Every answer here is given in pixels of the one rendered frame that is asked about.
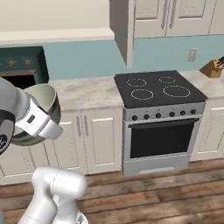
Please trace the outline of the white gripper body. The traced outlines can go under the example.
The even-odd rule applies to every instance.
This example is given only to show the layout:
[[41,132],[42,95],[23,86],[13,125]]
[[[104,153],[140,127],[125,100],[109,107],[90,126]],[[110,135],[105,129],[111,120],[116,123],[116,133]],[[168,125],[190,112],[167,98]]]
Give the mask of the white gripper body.
[[55,121],[48,118],[38,134],[46,139],[57,139],[61,135],[62,131],[63,129]]

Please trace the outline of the grey-green metal bowl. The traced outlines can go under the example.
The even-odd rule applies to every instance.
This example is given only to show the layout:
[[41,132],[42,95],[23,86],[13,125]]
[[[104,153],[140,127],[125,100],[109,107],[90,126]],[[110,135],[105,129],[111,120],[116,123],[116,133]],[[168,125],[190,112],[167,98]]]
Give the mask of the grey-green metal bowl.
[[[24,91],[33,96],[39,103],[40,107],[47,112],[56,123],[60,123],[60,102],[56,90],[51,85],[42,83],[28,87]],[[43,141],[45,141],[43,137],[30,136],[18,127],[15,127],[14,136],[11,140],[13,144],[19,146],[39,144]]]

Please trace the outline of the dark green wall oven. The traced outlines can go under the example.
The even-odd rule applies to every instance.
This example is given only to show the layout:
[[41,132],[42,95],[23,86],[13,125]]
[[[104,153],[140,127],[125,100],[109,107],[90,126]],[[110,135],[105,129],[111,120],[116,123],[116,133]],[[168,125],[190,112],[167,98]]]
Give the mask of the dark green wall oven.
[[0,76],[18,88],[47,83],[49,73],[42,46],[0,48]]

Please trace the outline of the wooden knife block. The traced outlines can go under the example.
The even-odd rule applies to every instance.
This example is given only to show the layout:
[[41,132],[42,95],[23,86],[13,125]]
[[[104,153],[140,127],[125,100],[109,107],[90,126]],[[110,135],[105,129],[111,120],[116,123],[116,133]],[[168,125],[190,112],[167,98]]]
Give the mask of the wooden knife block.
[[216,58],[205,64],[199,71],[208,78],[220,78],[224,69],[224,57]]

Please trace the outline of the white wall socket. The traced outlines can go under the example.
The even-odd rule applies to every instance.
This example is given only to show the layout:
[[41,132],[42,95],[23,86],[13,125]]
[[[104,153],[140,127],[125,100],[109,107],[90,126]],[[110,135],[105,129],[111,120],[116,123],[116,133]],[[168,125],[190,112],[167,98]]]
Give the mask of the white wall socket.
[[197,55],[197,49],[192,48],[188,53],[188,60],[189,61],[195,61],[196,60],[196,55]]

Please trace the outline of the silver stove with black hob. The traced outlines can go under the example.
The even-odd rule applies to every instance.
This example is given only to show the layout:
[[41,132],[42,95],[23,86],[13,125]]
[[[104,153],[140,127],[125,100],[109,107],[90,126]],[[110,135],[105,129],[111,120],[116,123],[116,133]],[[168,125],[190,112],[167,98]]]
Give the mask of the silver stove with black hob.
[[207,97],[178,71],[120,73],[122,174],[188,167]]

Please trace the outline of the white base cupboard run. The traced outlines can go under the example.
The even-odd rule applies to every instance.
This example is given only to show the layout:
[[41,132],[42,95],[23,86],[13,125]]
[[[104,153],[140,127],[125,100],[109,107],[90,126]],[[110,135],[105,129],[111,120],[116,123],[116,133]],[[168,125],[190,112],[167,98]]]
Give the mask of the white base cupboard run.
[[61,115],[63,133],[32,146],[10,145],[0,156],[0,186],[29,182],[35,169],[53,166],[81,174],[122,169],[123,110],[84,110]]

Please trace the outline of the white wall cupboards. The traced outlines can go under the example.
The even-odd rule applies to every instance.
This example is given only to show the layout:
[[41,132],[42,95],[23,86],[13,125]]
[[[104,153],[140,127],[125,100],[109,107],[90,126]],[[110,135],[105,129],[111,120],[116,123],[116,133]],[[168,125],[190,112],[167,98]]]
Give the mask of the white wall cupboards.
[[109,0],[109,26],[124,63],[136,39],[224,34],[224,0]]

